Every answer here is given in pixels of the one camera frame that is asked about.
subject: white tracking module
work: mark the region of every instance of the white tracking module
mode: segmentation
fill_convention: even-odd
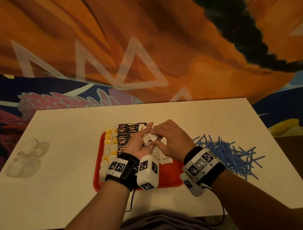
[[[182,173],[180,175],[181,181],[186,185],[188,190],[192,193],[193,196],[201,196],[205,188],[201,188],[203,186],[206,186],[205,184],[201,184],[200,186],[196,184],[186,173]]]
[[[146,155],[141,158],[137,184],[144,190],[156,189],[159,186],[159,163],[154,156]]]

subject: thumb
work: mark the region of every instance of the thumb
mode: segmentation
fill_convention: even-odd
[[[161,141],[155,140],[151,144],[154,144],[155,146],[157,146],[161,150],[161,152],[163,152],[164,155],[166,155],[168,153],[167,146],[165,144],[163,144]]]

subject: forearm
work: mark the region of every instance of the forearm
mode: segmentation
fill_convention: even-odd
[[[107,180],[96,196],[65,229],[120,229],[129,193],[129,189],[124,185]]]
[[[228,170],[211,189],[240,230],[303,229],[293,210]]]

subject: hand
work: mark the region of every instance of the hand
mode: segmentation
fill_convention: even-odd
[[[164,155],[178,161],[183,162],[187,153],[196,146],[190,136],[172,120],[155,126],[150,133],[165,137],[167,145],[159,140],[153,141],[152,144],[156,145]]]
[[[149,146],[143,146],[143,136],[144,134],[148,134],[153,126],[153,122],[150,122],[147,124],[147,128],[143,129],[137,133],[135,133],[128,141],[125,149],[123,152],[129,153],[137,157],[139,160],[145,156],[152,153],[154,148],[156,147],[154,144],[151,144]]]

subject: wall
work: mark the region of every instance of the wall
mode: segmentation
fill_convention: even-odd
[[[212,2],[1,1],[3,158],[41,109],[246,97],[302,135],[303,2]]]

